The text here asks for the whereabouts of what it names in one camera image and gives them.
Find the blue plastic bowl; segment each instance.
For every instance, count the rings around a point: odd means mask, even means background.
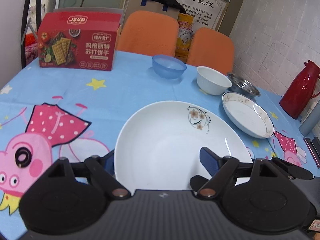
[[[153,56],[152,67],[160,77],[166,79],[179,78],[187,69],[181,60],[166,55]]]

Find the red biscuit box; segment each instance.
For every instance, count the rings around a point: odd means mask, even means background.
[[[40,66],[110,71],[120,18],[106,12],[47,13],[38,31]]]

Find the stainless steel bowl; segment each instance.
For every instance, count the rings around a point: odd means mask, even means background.
[[[249,81],[242,77],[236,76],[235,74],[228,72],[228,78],[232,82],[232,87],[229,88],[230,91],[240,93],[248,98],[259,97],[259,90],[252,85]]]

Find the white tile wall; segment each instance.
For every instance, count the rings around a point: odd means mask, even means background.
[[[305,61],[320,66],[320,0],[244,0],[230,38],[234,72],[282,96]],[[302,115],[319,99],[311,99]],[[314,133],[320,136],[319,124]]]

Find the tomato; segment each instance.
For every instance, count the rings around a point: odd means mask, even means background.
[[[47,43],[49,40],[50,40],[50,35],[48,33],[42,33],[41,34],[41,40],[44,42],[44,43]]]
[[[41,42],[41,41],[38,42],[38,48],[39,48],[39,49],[42,49],[42,48],[43,48],[43,42]]]

